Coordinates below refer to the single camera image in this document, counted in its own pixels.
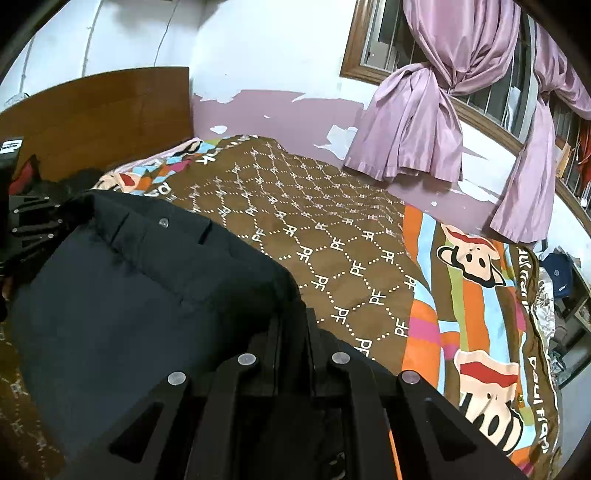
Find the white sticker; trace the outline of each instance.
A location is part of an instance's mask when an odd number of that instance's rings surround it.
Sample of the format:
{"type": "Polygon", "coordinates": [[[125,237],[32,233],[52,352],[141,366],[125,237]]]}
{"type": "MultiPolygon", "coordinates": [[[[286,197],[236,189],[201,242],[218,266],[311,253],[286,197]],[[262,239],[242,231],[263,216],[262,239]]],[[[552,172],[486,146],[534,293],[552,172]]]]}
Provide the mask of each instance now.
{"type": "Polygon", "coordinates": [[[21,148],[22,140],[8,140],[2,144],[0,148],[0,155],[3,153],[12,153],[15,150],[21,148]]]}

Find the black clothing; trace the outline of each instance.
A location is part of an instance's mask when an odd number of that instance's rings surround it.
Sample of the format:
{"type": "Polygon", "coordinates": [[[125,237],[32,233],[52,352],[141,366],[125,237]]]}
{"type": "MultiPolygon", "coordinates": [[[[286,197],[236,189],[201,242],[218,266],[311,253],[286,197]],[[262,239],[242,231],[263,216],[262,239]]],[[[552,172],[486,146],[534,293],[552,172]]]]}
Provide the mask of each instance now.
{"type": "Polygon", "coordinates": [[[210,219],[95,191],[9,317],[24,381],[63,452],[77,452],[173,371],[214,370],[299,299],[290,273],[210,219]]]}

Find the pink curtain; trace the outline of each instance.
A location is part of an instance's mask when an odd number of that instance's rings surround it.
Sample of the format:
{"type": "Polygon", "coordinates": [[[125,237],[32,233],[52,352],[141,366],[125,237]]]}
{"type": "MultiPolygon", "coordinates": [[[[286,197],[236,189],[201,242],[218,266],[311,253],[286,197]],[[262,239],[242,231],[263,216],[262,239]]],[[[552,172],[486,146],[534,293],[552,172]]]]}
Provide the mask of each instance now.
{"type": "Polygon", "coordinates": [[[429,63],[403,67],[382,82],[345,166],[377,180],[420,170],[458,181],[463,137],[449,95],[467,95],[503,77],[520,13],[513,0],[404,0],[429,63]]]}
{"type": "Polygon", "coordinates": [[[564,53],[539,25],[536,26],[535,48],[534,73],[540,84],[538,102],[505,198],[491,222],[494,230],[514,242],[546,238],[550,227],[556,186],[556,133],[548,106],[550,92],[556,92],[579,116],[591,120],[591,98],[587,90],[564,53]]]}

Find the peeling paint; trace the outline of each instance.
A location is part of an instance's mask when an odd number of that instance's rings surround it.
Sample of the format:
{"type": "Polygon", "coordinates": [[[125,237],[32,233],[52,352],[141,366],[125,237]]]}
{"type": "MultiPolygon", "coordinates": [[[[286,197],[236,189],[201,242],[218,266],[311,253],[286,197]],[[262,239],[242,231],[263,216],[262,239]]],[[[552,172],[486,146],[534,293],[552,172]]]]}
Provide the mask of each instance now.
{"type": "Polygon", "coordinates": [[[481,202],[491,202],[495,205],[498,203],[499,199],[490,193],[481,189],[478,185],[473,184],[469,180],[461,180],[457,183],[460,187],[460,190],[464,192],[466,195],[470,197],[480,200],[481,202]]]}
{"type": "Polygon", "coordinates": [[[302,93],[300,96],[294,98],[292,102],[314,99],[341,99],[352,102],[362,102],[363,108],[367,109],[371,102],[371,99],[374,96],[375,90],[376,86],[370,83],[362,83],[357,80],[351,79],[341,79],[341,81],[338,81],[336,83],[336,88],[334,89],[334,91],[330,89],[324,89],[323,91],[302,93]],[[345,83],[345,85],[347,85],[348,88],[345,91],[343,91],[343,80],[353,82],[353,85],[351,85],[350,83],[345,83]]]}
{"type": "Polygon", "coordinates": [[[211,127],[210,130],[215,134],[222,135],[228,128],[226,125],[216,125],[215,127],[211,127]]]}
{"type": "Polygon", "coordinates": [[[322,98],[292,101],[301,95],[301,92],[242,90],[226,104],[215,100],[203,101],[203,98],[194,95],[195,136],[207,139],[212,136],[212,125],[226,125],[225,136],[257,134],[276,138],[282,147],[295,155],[340,167],[343,161],[329,148],[327,132],[333,125],[345,129],[343,131],[356,125],[363,112],[363,103],[322,98]],[[323,148],[315,147],[325,144],[327,146],[323,148]]]}
{"type": "Polygon", "coordinates": [[[215,100],[217,103],[226,104],[234,100],[234,97],[242,92],[242,89],[228,89],[224,92],[208,92],[205,91],[199,95],[200,102],[208,102],[215,100]]]}
{"type": "Polygon", "coordinates": [[[468,180],[497,196],[503,195],[507,178],[515,163],[514,155],[505,155],[488,160],[481,156],[462,154],[462,174],[468,180]]]}
{"type": "Polygon", "coordinates": [[[330,131],[326,135],[326,139],[330,143],[326,145],[314,146],[317,148],[324,148],[326,150],[330,150],[332,153],[335,154],[335,156],[338,159],[344,160],[356,133],[357,129],[355,127],[349,127],[348,129],[344,129],[339,127],[338,125],[333,125],[332,127],[330,127],[330,131]]]}

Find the silver screw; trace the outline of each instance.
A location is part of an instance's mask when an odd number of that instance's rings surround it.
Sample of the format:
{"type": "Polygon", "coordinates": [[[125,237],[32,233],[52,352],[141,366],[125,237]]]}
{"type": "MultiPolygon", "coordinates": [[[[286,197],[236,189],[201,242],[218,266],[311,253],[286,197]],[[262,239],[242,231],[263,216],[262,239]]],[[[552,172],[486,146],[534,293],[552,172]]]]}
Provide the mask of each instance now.
{"type": "Polygon", "coordinates": [[[414,385],[418,383],[419,380],[421,380],[421,376],[414,370],[405,370],[402,372],[402,381],[409,385],[414,385]]]}
{"type": "Polygon", "coordinates": [[[184,381],[187,379],[187,376],[183,372],[172,372],[168,376],[168,383],[171,385],[182,385],[184,381]]]}
{"type": "Polygon", "coordinates": [[[252,365],[256,362],[256,357],[252,353],[243,353],[238,357],[238,363],[241,365],[252,365]]]}
{"type": "Polygon", "coordinates": [[[336,353],[333,353],[332,360],[336,364],[344,365],[344,364],[349,363],[349,360],[351,360],[351,357],[349,356],[348,353],[336,352],[336,353]]]}

